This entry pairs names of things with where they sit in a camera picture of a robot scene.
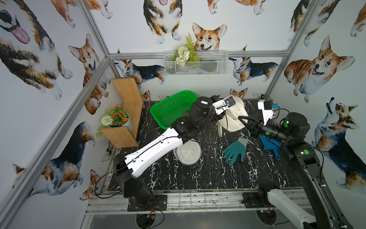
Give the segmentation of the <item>cream mesh laundry bag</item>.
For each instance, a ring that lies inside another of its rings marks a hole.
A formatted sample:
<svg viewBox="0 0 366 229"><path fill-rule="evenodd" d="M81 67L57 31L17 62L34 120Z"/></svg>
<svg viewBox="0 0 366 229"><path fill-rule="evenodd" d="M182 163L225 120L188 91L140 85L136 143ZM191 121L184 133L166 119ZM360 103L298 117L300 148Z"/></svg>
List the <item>cream mesh laundry bag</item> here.
<svg viewBox="0 0 366 229"><path fill-rule="evenodd" d="M235 105L226 110L224 117L218 121L218 135L223 136L223 129L228 132L236 132L245 128L245 125L239 120L239 116L248 116L245 104L242 99L234 96Z"/></svg>

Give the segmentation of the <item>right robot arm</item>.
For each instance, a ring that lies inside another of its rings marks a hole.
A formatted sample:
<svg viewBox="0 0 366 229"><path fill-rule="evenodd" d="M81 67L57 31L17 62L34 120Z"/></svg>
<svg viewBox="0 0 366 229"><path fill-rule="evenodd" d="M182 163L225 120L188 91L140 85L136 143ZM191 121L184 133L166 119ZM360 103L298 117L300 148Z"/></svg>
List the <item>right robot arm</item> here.
<svg viewBox="0 0 366 229"><path fill-rule="evenodd" d="M289 113L280 125L265 123L260 117L239 116L238 119L254 136L265 136L281 144L281 157L301 182L314 213L303 210L279 189L268 191L270 204L298 229L352 228L327 185L315 148L305 141L310 125L302 114Z"/></svg>

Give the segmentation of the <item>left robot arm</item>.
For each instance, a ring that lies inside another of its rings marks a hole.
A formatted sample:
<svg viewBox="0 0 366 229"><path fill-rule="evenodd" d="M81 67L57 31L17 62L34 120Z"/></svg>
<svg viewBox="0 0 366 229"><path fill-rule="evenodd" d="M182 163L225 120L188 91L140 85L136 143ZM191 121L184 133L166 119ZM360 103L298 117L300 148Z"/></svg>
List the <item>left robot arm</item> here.
<svg viewBox="0 0 366 229"><path fill-rule="evenodd" d="M158 159L173 149L182 146L194 138L196 132L208 123L217 121L224 112L225 101L219 96L199 97L189 111L177 118L172 125L154 141L143 148L124 156L123 153L113 158L114 174L121 193L125 198L136 198L141 204L148 205L154 200L150 188L140 176Z"/></svg>

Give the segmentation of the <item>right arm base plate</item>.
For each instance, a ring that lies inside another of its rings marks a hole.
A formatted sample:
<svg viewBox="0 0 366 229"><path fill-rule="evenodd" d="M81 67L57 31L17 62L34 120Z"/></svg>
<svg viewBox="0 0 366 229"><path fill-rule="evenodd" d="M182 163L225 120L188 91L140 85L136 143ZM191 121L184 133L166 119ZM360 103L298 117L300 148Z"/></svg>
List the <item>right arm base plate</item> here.
<svg viewBox="0 0 366 229"><path fill-rule="evenodd" d="M268 208L271 205L268 202L267 193L262 190L257 192L244 192L242 193L242 197L242 204L247 209Z"/></svg>

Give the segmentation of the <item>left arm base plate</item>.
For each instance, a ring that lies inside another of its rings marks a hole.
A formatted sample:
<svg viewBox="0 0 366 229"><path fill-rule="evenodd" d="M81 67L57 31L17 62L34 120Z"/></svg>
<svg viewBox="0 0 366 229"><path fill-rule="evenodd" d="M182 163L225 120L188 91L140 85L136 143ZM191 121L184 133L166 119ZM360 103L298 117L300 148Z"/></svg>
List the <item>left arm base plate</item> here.
<svg viewBox="0 0 366 229"><path fill-rule="evenodd" d="M128 200L128 212L140 212L140 211L152 211L167 209L167 195L155 195L151 200L143 202L135 197L129 197Z"/></svg>

